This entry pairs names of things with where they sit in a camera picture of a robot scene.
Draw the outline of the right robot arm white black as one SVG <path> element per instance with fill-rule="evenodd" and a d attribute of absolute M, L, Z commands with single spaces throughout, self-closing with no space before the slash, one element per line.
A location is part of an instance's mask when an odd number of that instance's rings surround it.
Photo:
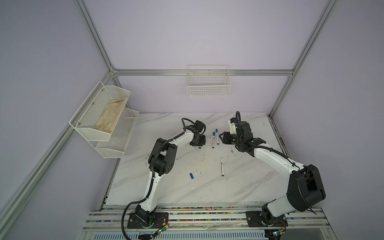
<path fill-rule="evenodd" d="M 233 145 L 241 153 L 257 158 L 280 173 L 288 182 L 287 192 L 282 197 L 262 206 L 261 224 L 272 226 L 281 216 L 304 212 L 326 198 L 319 169 L 303 165 L 273 149 L 265 140 L 255 138 L 249 123 L 229 120 L 230 130 L 219 135 L 223 144 Z"/>

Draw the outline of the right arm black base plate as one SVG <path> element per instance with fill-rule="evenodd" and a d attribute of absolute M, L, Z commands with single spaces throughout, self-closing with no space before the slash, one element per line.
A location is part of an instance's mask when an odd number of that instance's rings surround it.
<path fill-rule="evenodd" d="M 285 215 L 270 217 L 262 211 L 247 211 L 246 220 L 249 227 L 287 227 L 288 222 Z"/>

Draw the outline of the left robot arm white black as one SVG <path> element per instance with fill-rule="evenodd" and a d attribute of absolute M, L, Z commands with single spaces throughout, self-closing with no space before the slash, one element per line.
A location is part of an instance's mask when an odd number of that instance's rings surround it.
<path fill-rule="evenodd" d="M 178 147 L 190 145 L 192 147 L 202 147 L 206 143 L 206 125 L 199 121 L 191 121 L 182 118 L 183 131 L 170 139 L 157 139 L 150 154 L 149 164 L 149 182 L 144 199 L 137 203 L 135 215 L 147 227 L 154 222 L 157 208 L 158 194 L 161 179 L 163 175 L 168 174 L 174 167 Z"/>

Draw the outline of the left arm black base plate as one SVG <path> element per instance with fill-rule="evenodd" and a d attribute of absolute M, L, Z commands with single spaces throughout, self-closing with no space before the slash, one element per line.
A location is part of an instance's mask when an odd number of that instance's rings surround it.
<path fill-rule="evenodd" d="M 154 213 L 143 221 L 135 213 L 130 213 L 126 227 L 128 229 L 160 229 L 169 221 L 169 213 Z"/>

